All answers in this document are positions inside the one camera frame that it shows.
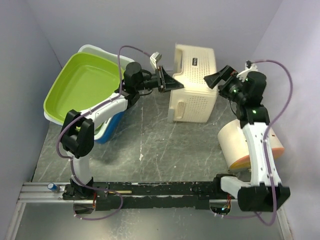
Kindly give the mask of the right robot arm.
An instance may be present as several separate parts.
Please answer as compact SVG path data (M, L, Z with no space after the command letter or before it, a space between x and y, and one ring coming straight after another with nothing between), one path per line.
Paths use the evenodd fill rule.
M223 199L230 194L244 212L277 211L291 191L282 184L270 145L271 122L262 105L267 77L254 67L238 73L227 65L203 79L210 89L217 87L221 97L236 103L236 117L248 146L251 166L249 183L233 175L218 174L219 182L212 186L213 195Z

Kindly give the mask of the cream perforated storage basket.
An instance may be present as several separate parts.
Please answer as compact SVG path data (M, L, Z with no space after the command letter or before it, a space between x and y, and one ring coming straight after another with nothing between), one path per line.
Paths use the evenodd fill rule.
M175 45L172 77L183 84L183 88L170 92L168 122L208 121L218 97L218 88L209 88L204 77L216 72L216 58L212 48Z

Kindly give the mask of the lime green plastic basin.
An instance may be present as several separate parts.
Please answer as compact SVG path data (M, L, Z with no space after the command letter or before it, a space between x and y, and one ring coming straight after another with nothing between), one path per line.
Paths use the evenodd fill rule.
M70 110L95 106L119 87L118 64L87 52L73 54L52 84L43 103L47 120L62 125Z

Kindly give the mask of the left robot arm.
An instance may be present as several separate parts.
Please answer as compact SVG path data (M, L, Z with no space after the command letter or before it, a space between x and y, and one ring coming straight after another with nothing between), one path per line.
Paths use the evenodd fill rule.
M126 65L119 87L111 96L88 109L72 109L66 114L59 141L70 161L70 186L77 196L86 200L94 192L94 180L86 156L94 147L96 128L135 105L142 90L168 92L182 88L184 85L170 76L162 66L157 66L154 73L150 73L134 61Z

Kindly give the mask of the translucent white plastic tub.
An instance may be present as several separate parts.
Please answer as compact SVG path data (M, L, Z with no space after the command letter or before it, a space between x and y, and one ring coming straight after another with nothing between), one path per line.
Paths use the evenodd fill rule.
M114 63L118 62L118 55L117 54L114 54L114 53L111 53L111 52L107 52L104 49L102 49L100 47L97 47L97 46L94 46L94 45L91 45L91 44L85 44L85 45L81 46L77 52L78 53L89 53L89 54L97 55L99 57L102 57L102 58L105 58L107 60L110 60L110 61L112 61ZM125 69L125 67L129 63L134 62L134 60L132 58L129 58L127 56L120 55L119 58L120 58L120 66L123 69ZM55 118L49 116L47 110L44 110L43 114L44 114L44 117L48 121L50 121L52 123L55 123L55 124L57 124L59 126L63 125L62 121L56 120Z

